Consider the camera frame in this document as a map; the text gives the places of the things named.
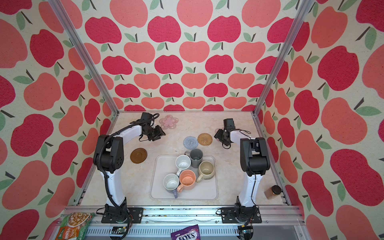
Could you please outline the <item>tan round rattan coaster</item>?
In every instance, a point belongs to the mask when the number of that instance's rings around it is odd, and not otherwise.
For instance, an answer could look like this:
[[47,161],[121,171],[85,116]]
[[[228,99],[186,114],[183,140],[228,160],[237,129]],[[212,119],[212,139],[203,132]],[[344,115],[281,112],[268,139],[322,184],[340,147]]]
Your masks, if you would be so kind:
[[197,138],[198,143],[202,146],[209,146],[213,142],[213,138],[210,134],[208,133],[202,133],[198,136]]

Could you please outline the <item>grey round woven coaster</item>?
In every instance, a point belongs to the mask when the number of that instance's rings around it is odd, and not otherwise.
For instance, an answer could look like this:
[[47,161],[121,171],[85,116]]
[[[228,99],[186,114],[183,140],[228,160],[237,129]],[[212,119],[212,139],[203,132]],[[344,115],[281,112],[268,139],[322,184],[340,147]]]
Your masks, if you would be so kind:
[[199,145],[197,138],[188,136],[184,139],[183,145],[188,150],[196,149]]

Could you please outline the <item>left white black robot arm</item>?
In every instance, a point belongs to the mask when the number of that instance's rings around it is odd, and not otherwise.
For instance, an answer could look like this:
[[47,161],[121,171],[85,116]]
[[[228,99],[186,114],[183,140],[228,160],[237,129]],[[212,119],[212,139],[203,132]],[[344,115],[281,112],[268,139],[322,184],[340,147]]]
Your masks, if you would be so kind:
[[148,137],[148,141],[159,140],[165,135],[162,128],[154,126],[160,114],[142,113],[140,119],[110,135],[100,135],[93,157],[94,165],[104,178],[107,193],[107,203],[103,213],[102,223],[134,222],[134,217],[127,207],[127,199],[122,190],[121,173],[125,159],[124,145],[135,138]]

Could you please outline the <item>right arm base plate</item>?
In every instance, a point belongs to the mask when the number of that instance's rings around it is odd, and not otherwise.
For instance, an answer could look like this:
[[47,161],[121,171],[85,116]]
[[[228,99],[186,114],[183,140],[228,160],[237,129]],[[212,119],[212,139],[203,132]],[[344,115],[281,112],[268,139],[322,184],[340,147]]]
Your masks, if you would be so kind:
[[241,224],[247,225],[250,223],[261,224],[262,217],[259,208],[239,207],[239,208],[220,208],[218,215],[222,218],[223,224]]

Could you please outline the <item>pink flower coaster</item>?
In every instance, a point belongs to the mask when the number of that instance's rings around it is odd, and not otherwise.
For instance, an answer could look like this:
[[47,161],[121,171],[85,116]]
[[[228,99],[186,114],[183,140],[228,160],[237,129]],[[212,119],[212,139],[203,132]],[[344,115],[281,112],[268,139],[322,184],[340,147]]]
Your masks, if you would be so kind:
[[167,115],[159,120],[160,126],[163,130],[175,129],[178,122],[179,119],[173,117],[172,115]]

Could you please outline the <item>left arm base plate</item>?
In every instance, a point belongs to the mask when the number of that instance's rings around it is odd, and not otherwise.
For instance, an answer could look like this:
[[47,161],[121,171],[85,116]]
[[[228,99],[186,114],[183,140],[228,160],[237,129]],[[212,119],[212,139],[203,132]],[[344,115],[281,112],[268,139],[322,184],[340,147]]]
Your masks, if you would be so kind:
[[101,222],[103,224],[139,224],[143,217],[143,208],[127,208],[129,216],[127,217],[123,212],[115,207],[106,205]]

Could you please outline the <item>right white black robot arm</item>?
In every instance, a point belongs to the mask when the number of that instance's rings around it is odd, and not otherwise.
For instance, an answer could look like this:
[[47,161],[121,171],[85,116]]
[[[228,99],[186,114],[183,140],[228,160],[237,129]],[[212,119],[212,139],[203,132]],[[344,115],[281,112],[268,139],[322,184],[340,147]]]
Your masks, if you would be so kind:
[[254,219],[260,221],[256,194],[263,175],[271,166],[266,140],[252,138],[236,129],[230,131],[219,129],[215,133],[215,138],[226,147],[232,143],[240,146],[240,164],[246,175],[243,189],[234,206],[233,219],[241,224],[248,224]]

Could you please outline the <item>brown round wooden coaster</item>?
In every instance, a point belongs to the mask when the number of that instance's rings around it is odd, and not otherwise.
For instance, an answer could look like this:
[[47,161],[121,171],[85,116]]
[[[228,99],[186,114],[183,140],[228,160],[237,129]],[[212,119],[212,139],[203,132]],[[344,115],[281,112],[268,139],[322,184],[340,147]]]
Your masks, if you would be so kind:
[[134,164],[140,164],[144,162],[148,157],[148,153],[144,148],[137,148],[132,151],[130,159]]

